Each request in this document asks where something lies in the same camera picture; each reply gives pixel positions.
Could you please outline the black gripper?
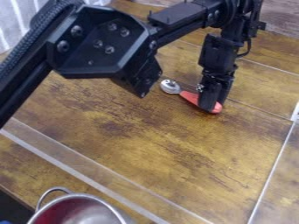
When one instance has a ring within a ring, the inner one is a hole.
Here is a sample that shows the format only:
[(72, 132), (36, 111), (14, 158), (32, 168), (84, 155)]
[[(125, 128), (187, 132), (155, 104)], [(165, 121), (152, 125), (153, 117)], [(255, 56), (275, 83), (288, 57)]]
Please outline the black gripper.
[(233, 41), (212, 34), (205, 36), (199, 59), (203, 77), (197, 103), (208, 112), (215, 109), (216, 102), (224, 104), (229, 95), (237, 69), (235, 64), (237, 52), (239, 45)]

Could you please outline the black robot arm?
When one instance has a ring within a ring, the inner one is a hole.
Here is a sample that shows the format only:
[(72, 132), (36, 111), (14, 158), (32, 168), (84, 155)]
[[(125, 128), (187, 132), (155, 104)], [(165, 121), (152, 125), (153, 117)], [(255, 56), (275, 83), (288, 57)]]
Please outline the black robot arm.
[(120, 10), (83, 0), (49, 0), (30, 28), (0, 63), (0, 128), (49, 73), (67, 79), (109, 78), (145, 97), (163, 70), (157, 50), (207, 27), (200, 51), (201, 80), (181, 97), (211, 114), (221, 111), (251, 39), (264, 30), (263, 0), (183, 0), (140, 20)]

